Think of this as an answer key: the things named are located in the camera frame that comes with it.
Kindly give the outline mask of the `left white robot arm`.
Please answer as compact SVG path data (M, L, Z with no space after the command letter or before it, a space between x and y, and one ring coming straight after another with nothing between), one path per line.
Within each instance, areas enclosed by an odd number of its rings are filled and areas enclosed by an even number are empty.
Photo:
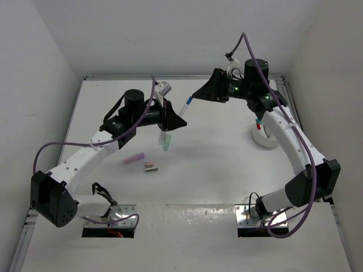
M75 191L89 173L136 135L138 127L150 125L168 132L185 127L187 122L174 112L169 100L145 100L142 91L127 90L105 115L89 143L51 170L33 174L31 208L58 228L75 217L108 217L118 203L107 189L95 182L90 195L76 195Z

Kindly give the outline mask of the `blue capped white marker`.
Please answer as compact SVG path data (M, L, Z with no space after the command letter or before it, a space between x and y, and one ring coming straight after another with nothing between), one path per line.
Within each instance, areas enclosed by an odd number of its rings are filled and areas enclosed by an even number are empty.
M185 102L184 106L182 107L181 111L179 112L179 117L182 117L186 112L187 108L189 107L190 103L192 102L193 97L190 96L188 100Z

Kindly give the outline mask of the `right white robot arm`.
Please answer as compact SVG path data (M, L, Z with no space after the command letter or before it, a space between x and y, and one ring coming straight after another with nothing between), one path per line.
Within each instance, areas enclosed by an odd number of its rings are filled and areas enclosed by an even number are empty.
M337 160L328 160L307 139L282 94L268 91L268 70L263 59L247 60L243 79L233 79L225 70L215 68L207 83L192 95L194 99L219 103L231 98L245 100L286 153L295 177L282 189L258 197L254 214L260 219L274 211L308 204L312 192L315 199L331 195L341 170Z

